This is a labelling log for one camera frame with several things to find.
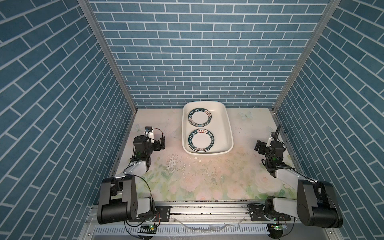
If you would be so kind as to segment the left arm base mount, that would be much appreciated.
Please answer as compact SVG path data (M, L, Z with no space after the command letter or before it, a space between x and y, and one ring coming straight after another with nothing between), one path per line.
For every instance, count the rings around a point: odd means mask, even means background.
M171 214L171 207L170 206L155 206L154 210L150 210L147 213L139 214L136 219L129 220L129 223L141 223L142 221L146 220L149 222L153 222L153 218L155 216L160 217L159 220L162 222L169 222L170 220L170 214Z

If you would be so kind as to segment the green rim plate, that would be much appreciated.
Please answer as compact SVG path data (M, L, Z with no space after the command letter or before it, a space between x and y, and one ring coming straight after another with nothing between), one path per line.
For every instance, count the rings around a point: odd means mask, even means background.
M212 114L207 109L196 108L189 112L188 120L195 127L205 127L211 122Z
M209 151L215 143L215 137L212 132L206 129L197 129L190 133L188 137L189 147L198 153Z

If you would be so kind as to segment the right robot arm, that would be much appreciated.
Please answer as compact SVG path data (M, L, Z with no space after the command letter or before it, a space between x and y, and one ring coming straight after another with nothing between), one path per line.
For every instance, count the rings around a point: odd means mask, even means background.
M272 141L269 146L257 141L255 151L265 156L262 164L267 172L297 191L295 199L268 197L265 201L264 215L268 219L290 216L305 226L320 228L341 228L343 217L334 186L325 181L314 180L299 173L284 162L285 145Z

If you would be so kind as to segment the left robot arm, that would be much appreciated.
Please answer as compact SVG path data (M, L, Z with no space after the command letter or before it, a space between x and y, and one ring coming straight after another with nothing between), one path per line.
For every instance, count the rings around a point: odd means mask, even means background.
M166 148L166 137L154 140L144 135L134 138L134 151L123 173L103 179L100 188L97 220L109 224L123 221L146 221L156 215L155 201L150 194L139 198L136 179L143 180L151 166L151 154Z

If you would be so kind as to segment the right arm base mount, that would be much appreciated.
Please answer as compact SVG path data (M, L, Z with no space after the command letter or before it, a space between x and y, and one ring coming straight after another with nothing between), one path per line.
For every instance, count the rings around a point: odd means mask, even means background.
M268 206L262 205L260 203L251 203L247 204L247 210L249 212L252 222L262 222L262 221L290 221L291 216L281 214L275 210L271 210Z

